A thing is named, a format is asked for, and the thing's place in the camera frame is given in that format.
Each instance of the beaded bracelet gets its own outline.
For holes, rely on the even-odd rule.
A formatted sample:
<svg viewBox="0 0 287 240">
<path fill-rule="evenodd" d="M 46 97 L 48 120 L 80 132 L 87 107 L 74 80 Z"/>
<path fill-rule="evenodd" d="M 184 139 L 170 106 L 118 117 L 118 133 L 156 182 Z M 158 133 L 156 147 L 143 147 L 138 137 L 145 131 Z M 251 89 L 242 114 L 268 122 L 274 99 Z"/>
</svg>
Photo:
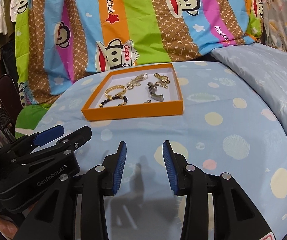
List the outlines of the beaded bracelet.
<svg viewBox="0 0 287 240">
<path fill-rule="evenodd" d="M 128 98 L 125 96 L 113 96 L 111 97 L 111 100 L 109 98 L 107 98 L 106 100 L 104 100 L 103 102 L 101 102 L 101 104 L 99 105 L 99 107 L 103 107 L 103 105 L 105 105 L 106 103 L 115 100 L 115 99 L 123 99 L 124 102 L 122 104 L 119 104 L 118 106 L 125 106 L 127 104 Z"/>
<path fill-rule="evenodd" d="M 112 90 L 115 90 L 115 89 L 122 89 L 121 92 L 119 93 L 116 93 L 114 96 L 111 96 L 109 95 L 108 93 L 111 92 Z M 105 91 L 105 96 L 107 97 L 106 100 L 104 100 L 103 102 L 101 102 L 101 104 L 99 105 L 99 107 L 103 107 L 103 105 L 105 105 L 106 103 L 112 101 L 112 100 L 115 100 L 115 99 L 123 99 L 123 103 L 122 104 L 119 104 L 118 106 L 124 106 L 127 104 L 127 101 L 128 101 L 128 98 L 127 97 L 122 97 L 122 95 L 124 95 L 126 92 L 126 89 L 125 89 L 125 86 L 123 85 L 116 85 L 116 86 L 112 86 L 112 87 L 109 87 L 106 91 Z"/>
<path fill-rule="evenodd" d="M 126 89 L 125 89 L 125 86 L 123 85 L 116 85 L 116 86 L 112 86 L 112 87 L 109 87 L 105 92 L 105 96 L 106 98 L 109 98 L 110 100 L 112 100 L 112 96 L 111 95 L 108 95 L 109 92 L 111 92 L 112 90 L 115 90 L 115 89 L 122 89 L 121 92 L 119 93 L 116 93 L 115 96 L 123 96 L 125 93 L 126 93 Z"/>
</svg>

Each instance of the light blue blanket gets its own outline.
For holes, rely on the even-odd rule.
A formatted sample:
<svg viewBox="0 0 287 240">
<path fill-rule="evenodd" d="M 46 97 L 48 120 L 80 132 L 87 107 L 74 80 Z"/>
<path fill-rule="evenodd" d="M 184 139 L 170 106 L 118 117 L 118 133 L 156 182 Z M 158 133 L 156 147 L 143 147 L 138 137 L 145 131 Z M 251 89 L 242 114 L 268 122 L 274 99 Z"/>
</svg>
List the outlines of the light blue blanket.
<svg viewBox="0 0 287 240">
<path fill-rule="evenodd" d="M 241 78 L 221 63 L 173 64 L 184 97 L 184 114 L 88 122 L 81 108 L 107 73 L 77 81 L 36 128 L 57 124 L 65 135 L 89 125 L 91 140 L 76 151 L 81 173 L 127 143 L 117 195 L 106 198 L 110 240 L 178 240 L 184 197 L 175 197 L 162 158 L 162 143 L 204 172 L 229 172 L 249 195 L 276 239 L 287 233 L 287 137 L 274 114 Z M 213 223 L 209 225 L 213 238 Z"/>
</svg>

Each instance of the white star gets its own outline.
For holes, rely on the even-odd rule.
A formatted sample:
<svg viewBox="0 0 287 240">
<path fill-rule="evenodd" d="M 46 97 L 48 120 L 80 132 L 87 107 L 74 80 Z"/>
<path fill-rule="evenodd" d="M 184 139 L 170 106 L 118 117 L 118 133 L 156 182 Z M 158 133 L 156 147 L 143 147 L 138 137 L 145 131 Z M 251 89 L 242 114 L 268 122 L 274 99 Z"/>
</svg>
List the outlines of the white star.
<svg viewBox="0 0 287 240">
<path fill-rule="evenodd" d="M 252 33 L 253 33 L 253 34 L 256 34 L 256 33 L 258 32 L 258 30 L 256 29 L 256 27 L 253 27 L 251 30 L 252 30 Z"/>
<path fill-rule="evenodd" d="M 203 26 L 199 26 L 198 24 L 195 24 L 193 28 L 197 31 L 197 33 L 205 31 L 205 28 Z"/>
<path fill-rule="evenodd" d="M 63 85 L 63 81 L 64 81 L 64 78 L 62 78 L 61 76 L 56 77 L 56 78 L 54 79 L 54 82 L 55 82 L 55 85 L 56 85 L 56 86 L 57 86 L 57 85 Z"/>
</svg>

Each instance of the gold chain bracelet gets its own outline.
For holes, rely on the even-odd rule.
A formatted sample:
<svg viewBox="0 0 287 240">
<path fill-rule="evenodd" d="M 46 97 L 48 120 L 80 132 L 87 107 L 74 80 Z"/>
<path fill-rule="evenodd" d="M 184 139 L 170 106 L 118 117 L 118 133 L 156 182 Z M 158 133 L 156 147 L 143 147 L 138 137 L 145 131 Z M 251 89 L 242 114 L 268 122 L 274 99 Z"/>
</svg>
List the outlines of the gold chain bracelet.
<svg viewBox="0 0 287 240">
<path fill-rule="evenodd" d="M 116 97 L 123 96 L 123 95 L 126 93 L 126 88 L 125 88 L 125 86 L 123 86 L 123 85 L 116 85 L 116 86 L 109 87 L 109 88 L 104 92 L 106 98 L 109 98 L 110 100 L 112 100 L 112 96 L 111 96 L 111 95 L 108 95 L 108 93 L 111 92 L 112 90 L 115 90 L 115 89 L 122 89 L 121 92 L 115 94 Z"/>
</svg>

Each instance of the metal screw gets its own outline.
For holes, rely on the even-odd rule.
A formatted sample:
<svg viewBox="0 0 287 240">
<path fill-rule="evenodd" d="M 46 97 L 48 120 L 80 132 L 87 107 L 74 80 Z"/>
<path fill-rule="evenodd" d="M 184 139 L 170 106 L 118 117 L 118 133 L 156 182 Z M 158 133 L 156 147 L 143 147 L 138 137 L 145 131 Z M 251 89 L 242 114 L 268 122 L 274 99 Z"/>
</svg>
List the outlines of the metal screw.
<svg viewBox="0 0 287 240">
<path fill-rule="evenodd" d="M 191 164 L 188 164 L 187 166 L 186 166 L 186 170 L 187 171 L 194 171 L 196 168 L 193 166 L 193 165 L 191 165 Z"/>
<path fill-rule="evenodd" d="M 97 172 L 101 172 L 101 171 L 104 171 L 104 169 L 105 169 L 105 167 L 103 165 L 98 165 L 95 170 Z"/>
<path fill-rule="evenodd" d="M 224 178 L 224 179 L 231 179 L 231 175 L 229 174 L 229 173 L 223 173 L 222 174 L 222 177 Z"/>
<path fill-rule="evenodd" d="M 67 175 L 67 174 L 61 174 L 60 177 L 59 177 L 59 179 L 60 179 L 61 181 L 65 181 L 65 180 L 67 180 L 67 178 L 68 178 L 68 175 Z"/>
</svg>

